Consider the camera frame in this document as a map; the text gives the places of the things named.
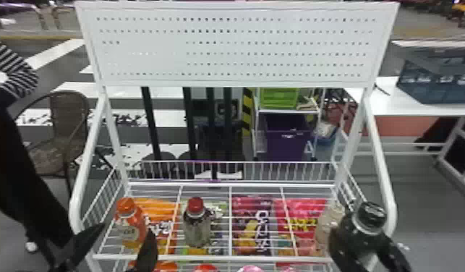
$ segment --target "striped sleeve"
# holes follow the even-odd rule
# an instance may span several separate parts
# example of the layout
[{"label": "striped sleeve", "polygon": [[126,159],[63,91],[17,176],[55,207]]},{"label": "striped sleeve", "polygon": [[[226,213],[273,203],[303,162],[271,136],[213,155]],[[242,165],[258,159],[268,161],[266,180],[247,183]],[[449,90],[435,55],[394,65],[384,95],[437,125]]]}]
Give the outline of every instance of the striped sleeve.
[{"label": "striped sleeve", "polygon": [[1,42],[0,72],[6,73],[8,77],[0,85],[0,109],[5,109],[17,99],[32,93],[38,84],[35,70]]}]

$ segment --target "orange bottle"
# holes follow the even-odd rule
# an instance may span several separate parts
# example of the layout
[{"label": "orange bottle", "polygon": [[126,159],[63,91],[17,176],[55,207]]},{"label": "orange bottle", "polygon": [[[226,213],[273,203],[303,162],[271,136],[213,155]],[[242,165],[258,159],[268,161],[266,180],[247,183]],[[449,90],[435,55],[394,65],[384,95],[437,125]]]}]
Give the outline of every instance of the orange bottle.
[{"label": "orange bottle", "polygon": [[130,197],[117,201],[116,228],[122,244],[130,249],[138,250],[146,238],[146,225],[142,210]]}]

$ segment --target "purple bin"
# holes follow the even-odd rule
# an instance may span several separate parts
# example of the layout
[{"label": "purple bin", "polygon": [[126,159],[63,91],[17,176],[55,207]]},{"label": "purple bin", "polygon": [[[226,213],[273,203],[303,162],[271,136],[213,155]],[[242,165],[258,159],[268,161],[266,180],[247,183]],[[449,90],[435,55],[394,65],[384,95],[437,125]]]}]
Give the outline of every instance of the purple bin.
[{"label": "purple bin", "polygon": [[267,160],[301,161],[310,134],[303,114],[267,114]]}]

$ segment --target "green crate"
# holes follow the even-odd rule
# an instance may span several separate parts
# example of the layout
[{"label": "green crate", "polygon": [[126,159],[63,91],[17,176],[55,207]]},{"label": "green crate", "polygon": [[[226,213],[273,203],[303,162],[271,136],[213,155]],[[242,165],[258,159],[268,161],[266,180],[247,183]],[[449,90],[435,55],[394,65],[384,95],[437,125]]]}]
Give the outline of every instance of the green crate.
[{"label": "green crate", "polygon": [[261,88],[261,108],[295,109],[298,101],[298,88]]}]

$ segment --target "black metal pole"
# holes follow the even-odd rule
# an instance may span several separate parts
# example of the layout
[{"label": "black metal pole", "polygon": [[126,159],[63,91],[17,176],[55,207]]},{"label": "black metal pole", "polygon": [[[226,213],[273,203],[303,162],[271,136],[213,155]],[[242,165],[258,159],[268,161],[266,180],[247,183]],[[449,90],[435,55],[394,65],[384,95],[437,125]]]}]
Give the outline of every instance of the black metal pole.
[{"label": "black metal pole", "polygon": [[190,149],[190,158],[197,159],[197,151],[195,146],[197,140],[195,139],[195,124],[193,122],[193,103],[192,93],[190,88],[183,87],[183,101],[185,105],[185,119],[187,120],[187,134],[188,134],[188,148]]},{"label": "black metal pole", "polygon": [[[210,160],[216,160],[216,99],[214,98],[214,89],[207,88],[208,104],[208,150]],[[217,179],[217,164],[212,163],[212,179]]]},{"label": "black metal pole", "polygon": [[231,145],[234,141],[234,132],[231,128],[232,116],[232,88],[223,89],[223,106],[225,108],[224,116],[224,135],[225,135],[225,147],[226,147],[226,161],[231,160]]},{"label": "black metal pole", "polygon": [[153,113],[153,102],[149,87],[141,87],[142,101],[145,105],[146,119],[148,121],[148,131],[150,133],[151,145],[153,145],[153,154],[156,161],[161,161],[160,142],[158,140],[158,131],[156,130],[155,114]]}]

